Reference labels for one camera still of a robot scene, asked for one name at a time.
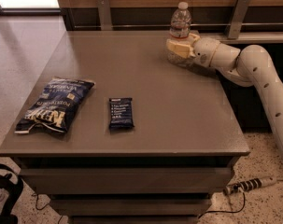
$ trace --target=speckled floor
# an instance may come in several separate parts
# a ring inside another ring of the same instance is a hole
[[[0,145],[20,111],[26,97],[65,33],[60,17],[0,17]],[[272,175],[283,179],[283,163],[270,133],[245,133],[251,153],[235,165],[232,182]],[[10,159],[0,158],[16,172]],[[25,185],[13,213],[20,224],[67,223],[49,206],[38,211],[34,192]],[[49,198],[41,195],[38,208]],[[238,210],[243,195],[229,197],[216,193],[209,210]],[[283,223],[283,181],[271,187],[246,192],[246,205],[237,214],[211,213],[202,216],[199,224]]]

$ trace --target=bottle cap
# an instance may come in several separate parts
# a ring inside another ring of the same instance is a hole
[[[188,8],[188,3],[186,3],[186,2],[180,2],[180,3],[178,4],[178,8],[179,8],[179,9],[187,9],[187,8]]]

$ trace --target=gray tabletop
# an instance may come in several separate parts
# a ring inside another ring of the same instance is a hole
[[[217,76],[167,61],[166,31],[70,32],[0,146],[0,156],[242,156],[248,145]],[[96,82],[64,135],[15,134],[52,77]],[[109,98],[132,97],[134,129],[111,133]]]

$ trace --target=drawer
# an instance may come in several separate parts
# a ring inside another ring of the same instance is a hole
[[[213,193],[233,176],[231,168],[22,169],[37,194]]]
[[[74,224],[196,224],[197,217],[73,217]]]
[[[204,213],[207,194],[95,195],[53,199],[50,206],[62,216],[187,216]]]

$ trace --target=bottle label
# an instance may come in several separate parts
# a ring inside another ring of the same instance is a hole
[[[186,38],[189,35],[189,25],[186,22],[172,22],[170,35],[175,38]]]

